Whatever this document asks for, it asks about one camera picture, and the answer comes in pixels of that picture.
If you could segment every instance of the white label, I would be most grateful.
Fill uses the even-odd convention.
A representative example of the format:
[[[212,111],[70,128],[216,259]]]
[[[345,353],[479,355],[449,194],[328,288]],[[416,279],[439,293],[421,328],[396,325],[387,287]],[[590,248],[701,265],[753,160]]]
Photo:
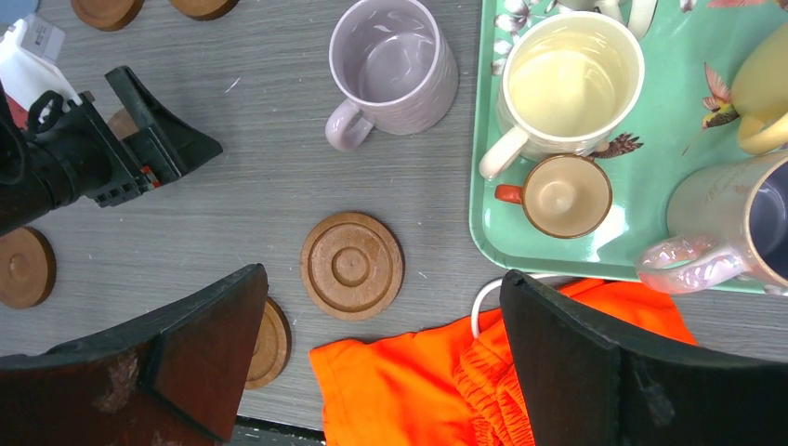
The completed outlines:
[[[66,33],[35,14],[27,16],[25,21],[28,22],[28,28],[22,37],[21,47],[54,65]]]

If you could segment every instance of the tray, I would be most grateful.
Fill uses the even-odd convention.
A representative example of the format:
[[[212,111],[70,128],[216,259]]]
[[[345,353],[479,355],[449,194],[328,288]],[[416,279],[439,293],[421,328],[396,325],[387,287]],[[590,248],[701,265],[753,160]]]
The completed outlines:
[[[611,211],[597,230],[568,241],[544,235],[518,206],[494,199],[498,184],[522,184],[532,162],[519,159],[494,181],[484,180],[478,171],[482,155],[501,136],[494,112],[500,75],[493,70],[503,64],[506,43],[512,43],[513,37],[495,26],[496,17],[512,16],[523,24],[519,31],[523,34],[529,25],[557,14],[560,7],[545,14],[549,0],[483,2],[469,223],[474,242],[492,262],[507,269],[636,281],[634,260],[668,236],[665,211],[678,184],[702,167],[746,156],[736,144],[738,120],[706,130],[681,156],[708,113],[702,103],[709,96],[703,65],[709,63],[730,86],[744,59],[788,20],[788,13],[771,1],[735,8],[712,8],[707,2],[699,0],[688,12],[682,12],[679,1],[659,2],[651,28],[640,42],[646,59],[642,94],[612,134],[631,133],[643,146],[598,160],[611,179]],[[511,12],[518,9],[525,13]],[[762,286],[734,280],[716,289],[762,292]]]

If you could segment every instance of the small brown cup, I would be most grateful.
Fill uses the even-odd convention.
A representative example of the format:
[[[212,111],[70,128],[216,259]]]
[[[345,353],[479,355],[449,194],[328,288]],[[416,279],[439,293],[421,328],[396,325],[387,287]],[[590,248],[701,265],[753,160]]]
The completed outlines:
[[[531,224],[550,237],[573,239],[602,224],[613,192],[610,179],[592,160],[560,154],[537,164],[522,186],[499,185],[495,198],[522,206]]]

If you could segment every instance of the white drawstring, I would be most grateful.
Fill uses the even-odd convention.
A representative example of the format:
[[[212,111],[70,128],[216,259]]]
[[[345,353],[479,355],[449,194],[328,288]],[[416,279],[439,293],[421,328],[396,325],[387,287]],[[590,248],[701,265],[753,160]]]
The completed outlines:
[[[540,281],[542,279],[549,279],[551,277],[558,277],[559,274],[529,274],[532,279],[536,279]],[[476,299],[473,301],[473,309],[470,311],[470,329],[473,332],[473,338],[476,339],[479,337],[479,309],[481,308],[481,301],[484,300],[490,291],[494,290],[495,288],[500,288],[501,284],[504,282],[504,278],[495,279],[494,281],[487,283],[481,288],[481,291],[476,295]]]

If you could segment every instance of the mug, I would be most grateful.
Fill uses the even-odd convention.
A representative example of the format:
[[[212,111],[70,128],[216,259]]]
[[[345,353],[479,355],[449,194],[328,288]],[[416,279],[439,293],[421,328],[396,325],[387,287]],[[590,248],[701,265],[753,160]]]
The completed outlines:
[[[373,126],[392,135],[426,130],[457,93],[452,50],[416,0],[361,0],[336,24],[328,52],[331,75],[347,97],[325,125],[340,151],[358,148]]]
[[[619,0],[558,0],[558,3],[572,11],[593,11],[598,9],[602,14],[624,23]],[[632,0],[632,9],[626,27],[637,40],[643,38],[651,27],[657,0]]]
[[[582,237],[611,210],[611,181],[593,161],[563,154],[537,164],[521,186],[501,184],[495,198],[519,204],[542,233],[558,239]]]
[[[497,177],[520,155],[587,155],[635,107],[643,52],[621,23],[594,12],[559,14],[530,28],[512,48],[498,90],[504,134],[479,172]]]
[[[742,275],[788,289],[788,153],[690,175],[670,199],[667,227],[674,237],[635,264],[650,288],[692,293]]]
[[[739,69],[730,101],[742,116],[737,139],[751,155],[788,143],[788,23],[766,38]]]

